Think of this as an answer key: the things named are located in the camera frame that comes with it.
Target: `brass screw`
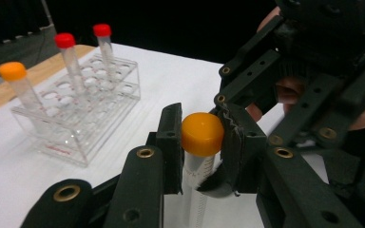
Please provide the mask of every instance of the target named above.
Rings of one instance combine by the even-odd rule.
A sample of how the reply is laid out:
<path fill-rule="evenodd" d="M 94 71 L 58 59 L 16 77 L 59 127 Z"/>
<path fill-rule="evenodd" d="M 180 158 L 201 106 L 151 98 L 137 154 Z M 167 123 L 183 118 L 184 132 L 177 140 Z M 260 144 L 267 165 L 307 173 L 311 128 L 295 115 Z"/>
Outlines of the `brass screw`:
<path fill-rule="evenodd" d="M 226 97 L 224 97 L 224 95 L 219 95 L 218 96 L 218 102 L 219 103 L 223 103 L 226 100 Z"/>
<path fill-rule="evenodd" d="M 222 72 L 223 74 L 228 74 L 228 73 L 230 73 L 230 67 L 224 67 L 224 68 L 221 70 L 221 72 Z"/>
<path fill-rule="evenodd" d="M 81 192 L 81 187 L 79 187 L 76 184 L 71 184 L 59 188 L 54 193 L 53 197 L 55 201 L 60 201 L 60 202 L 69 201 L 77 197 L 80 192 Z"/>
<path fill-rule="evenodd" d="M 293 153 L 292 151 L 286 149 L 286 148 L 283 148 L 283 147 L 277 147 L 275 148 L 274 150 L 275 154 L 284 158 L 284 159 L 291 159 L 293 158 Z"/>
<path fill-rule="evenodd" d="M 155 154 L 155 152 L 152 149 L 148 149 L 148 148 L 143 148 L 138 150 L 138 152 L 136 152 L 136 155 L 141 158 L 141 159 L 147 159 L 152 157 Z"/>
<path fill-rule="evenodd" d="M 319 135 L 324 137 L 325 139 L 328 139 L 328 140 L 334 140 L 336 139 L 336 132 L 332 129 L 332 128 L 329 128 L 329 127 L 321 127 L 318 131 Z"/>
<path fill-rule="evenodd" d="M 283 144 L 283 138 L 281 138 L 278 135 L 272 135 L 269 137 L 269 143 L 273 145 L 282 145 Z"/>

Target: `clear acrylic rack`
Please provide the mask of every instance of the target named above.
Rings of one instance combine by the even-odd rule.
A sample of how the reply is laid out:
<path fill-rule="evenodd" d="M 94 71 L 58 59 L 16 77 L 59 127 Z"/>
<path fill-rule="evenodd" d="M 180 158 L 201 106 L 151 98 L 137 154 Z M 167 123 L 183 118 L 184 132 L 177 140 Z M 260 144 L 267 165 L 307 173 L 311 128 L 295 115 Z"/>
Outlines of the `clear acrylic rack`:
<path fill-rule="evenodd" d="M 37 151 L 88 166 L 141 99 L 138 64 L 119 58 L 111 64 L 116 69 L 112 82 L 101 54 L 80 64 L 87 103 L 81 104 L 65 74 L 37 92 L 46 115 L 21 105 L 11 109 Z"/>

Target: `test tube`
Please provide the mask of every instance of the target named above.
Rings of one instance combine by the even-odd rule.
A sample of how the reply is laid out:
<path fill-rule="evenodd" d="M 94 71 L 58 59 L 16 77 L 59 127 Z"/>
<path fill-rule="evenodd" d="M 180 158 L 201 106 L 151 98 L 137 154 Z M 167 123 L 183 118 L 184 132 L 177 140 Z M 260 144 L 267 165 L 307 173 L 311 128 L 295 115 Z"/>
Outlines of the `test tube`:
<path fill-rule="evenodd" d="M 76 96 L 79 100 L 79 105 L 87 105 L 87 94 L 85 88 L 85 81 L 83 79 L 82 70 L 80 69 L 78 58 L 75 52 L 75 39 L 73 35 L 67 32 L 58 33 L 55 35 L 55 44 L 61 50 L 67 74 L 70 83 L 75 89 Z"/>
<path fill-rule="evenodd" d="M 211 175 L 223 135 L 221 121 L 213 114 L 193 113 L 182 121 L 182 148 L 185 151 L 182 222 L 187 227 L 202 227 L 207 196 L 196 189 Z"/>
<path fill-rule="evenodd" d="M 45 116 L 43 104 L 38 99 L 29 79 L 25 66 L 20 62 L 7 62 L 0 65 L 0 75 L 7 81 L 17 95 L 23 107 L 36 115 Z M 44 127 L 31 121 L 37 133 L 44 133 Z"/>
<path fill-rule="evenodd" d="M 117 86 L 117 68 L 114 64 L 114 54 L 111 46 L 111 27 L 108 24 L 93 26 L 94 35 L 97 37 L 99 48 L 102 53 L 103 64 L 106 69 L 108 80 L 112 88 Z"/>

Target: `white tablecloth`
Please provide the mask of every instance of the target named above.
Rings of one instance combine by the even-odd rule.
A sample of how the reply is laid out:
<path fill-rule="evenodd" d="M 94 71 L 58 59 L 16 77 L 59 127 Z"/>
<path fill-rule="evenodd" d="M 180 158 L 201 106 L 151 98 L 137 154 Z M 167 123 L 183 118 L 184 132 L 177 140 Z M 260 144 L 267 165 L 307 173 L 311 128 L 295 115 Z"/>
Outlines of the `white tablecloth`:
<path fill-rule="evenodd" d="M 19 227 L 32 205 L 54 183 L 81 179 L 95 187 L 120 174 L 127 153 L 157 131 L 162 109 L 182 103 L 182 118 L 207 112 L 220 87 L 220 64 L 113 44 L 116 57 L 138 63 L 142 99 L 87 168 L 40 154 L 11 115 L 17 99 L 0 107 L 0 228 Z M 84 58 L 90 58 L 95 48 Z M 57 74 L 64 75 L 65 69 Z M 43 82 L 36 90 L 47 85 Z M 277 105 L 259 122 L 268 133 L 282 116 Z M 164 227 L 179 227 L 179 196 L 165 196 Z M 203 227 L 263 227 L 255 195 L 208 199 Z"/>

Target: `human hand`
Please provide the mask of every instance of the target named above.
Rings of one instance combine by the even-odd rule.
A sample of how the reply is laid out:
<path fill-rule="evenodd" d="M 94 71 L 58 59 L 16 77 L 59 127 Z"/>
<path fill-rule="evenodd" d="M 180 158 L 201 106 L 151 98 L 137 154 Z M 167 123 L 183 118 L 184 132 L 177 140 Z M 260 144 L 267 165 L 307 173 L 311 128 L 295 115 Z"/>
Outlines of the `human hand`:
<path fill-rule="evenodd" d="M 274 8 L 259 24 L 258 30 L 262 29 L 274 16 L 279 15 L 279 8 Z M 277 82 L 278 102 L 283 104 L 283 111 L 287 113 L 305 90 L 305 85 L 296 77 L 284 77 Z M 257 122 L 263 113 L 255 104 L 246 107 L 247 112 Z M 350 130 L 365 128 L 365 111 L 350 126 Z"/>

